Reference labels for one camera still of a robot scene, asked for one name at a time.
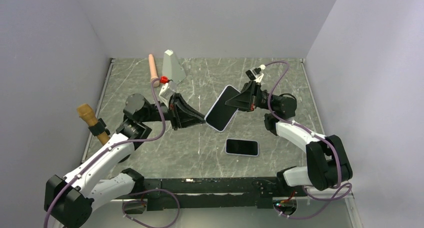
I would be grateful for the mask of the phone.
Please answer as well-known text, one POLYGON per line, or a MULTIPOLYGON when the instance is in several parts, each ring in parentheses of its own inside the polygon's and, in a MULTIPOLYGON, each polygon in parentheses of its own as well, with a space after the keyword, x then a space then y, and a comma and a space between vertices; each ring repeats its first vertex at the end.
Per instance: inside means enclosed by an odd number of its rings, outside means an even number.
POLYGON ((227 85, 206 113, 204 120, 208 126, 223 132, 237 112, 237 108, 226 105, 226 101, 240 92, 232 85, 227 85))

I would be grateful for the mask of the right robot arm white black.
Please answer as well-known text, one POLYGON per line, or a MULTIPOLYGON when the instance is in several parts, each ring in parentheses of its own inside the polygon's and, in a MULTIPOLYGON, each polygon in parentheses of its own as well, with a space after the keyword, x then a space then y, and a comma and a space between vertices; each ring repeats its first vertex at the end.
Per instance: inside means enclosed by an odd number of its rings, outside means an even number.
POLYGON ((293 166, 276 175, 276 191, 288 196, 295 187, 314 187, 319 191, 335 188, 353 177, 353 170, 343 142, 337 135, 316 133, 294 120, 297 99, 290 93, 275 95, 261 89, 255 81, 244 84, 242 90, 224 100, 226 106, 243 112, 267 109, 265 128, 290 141, 306 155, 305 166, 293 166))

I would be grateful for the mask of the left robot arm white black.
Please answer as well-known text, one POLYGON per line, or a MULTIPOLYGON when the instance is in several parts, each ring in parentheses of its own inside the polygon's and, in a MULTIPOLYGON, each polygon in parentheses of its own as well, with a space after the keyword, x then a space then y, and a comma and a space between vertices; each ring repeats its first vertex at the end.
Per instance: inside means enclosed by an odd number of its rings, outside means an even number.
POLYGON ((171 95, 168 104, 154 104, 135 93, 125 101, 123 122, 92 157, 60 177, 53 175, 46 183, 44 210, 46 228, 80 228, 93 211, 121 196, 139 197, 146 189, 145 178, 132 168, 116 177, 105 175, 123 162, 145 142, 158 140, 164 133, 150 138, 146 122, 170 121, 174 130, 205 123, 204 115, 188 105, 180 93, 171 95))

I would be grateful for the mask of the grey trapezoid block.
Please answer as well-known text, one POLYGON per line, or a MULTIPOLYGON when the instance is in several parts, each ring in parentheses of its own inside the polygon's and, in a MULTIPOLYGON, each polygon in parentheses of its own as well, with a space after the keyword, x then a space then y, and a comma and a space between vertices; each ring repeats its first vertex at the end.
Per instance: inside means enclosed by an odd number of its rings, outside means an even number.
POLYGON ((180 64, 177 55, 173 50, 166 50, 163 56, 162 76, 167 77, 179 85, 186 77, 186 71, 180 64))

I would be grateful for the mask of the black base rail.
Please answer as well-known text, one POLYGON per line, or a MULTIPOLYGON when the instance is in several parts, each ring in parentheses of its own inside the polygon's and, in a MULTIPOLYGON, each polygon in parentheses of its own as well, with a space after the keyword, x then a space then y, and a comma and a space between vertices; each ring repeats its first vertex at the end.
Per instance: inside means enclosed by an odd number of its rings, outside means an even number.
POLYGON ((271 209, 280 200, 306 193, 290 187, 281 177, 146 178, 143 186, 120 195, 121 199, 146 201, 148 211, 164 209, 256 207, 271 209))

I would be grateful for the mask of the aluminium frame rail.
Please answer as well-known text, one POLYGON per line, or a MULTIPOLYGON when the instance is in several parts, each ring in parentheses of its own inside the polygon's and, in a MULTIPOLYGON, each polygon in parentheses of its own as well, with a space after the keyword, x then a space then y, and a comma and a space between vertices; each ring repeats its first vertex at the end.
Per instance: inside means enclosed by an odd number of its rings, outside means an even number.
POLYGON ((288 197, 306 196, 300 186, 288 186, 282 178, 277 177, 242 177, 242 178, 167 178, 144 179, 133 178, 128 174, 100 180, 87 192, 79 191, 85 197, 109 202, 123 196, 139 197, 146 194, 147 198, 158 199, 161 193, 170 192, 182 196, 195 195, 243 195, 254 197, 288 197))

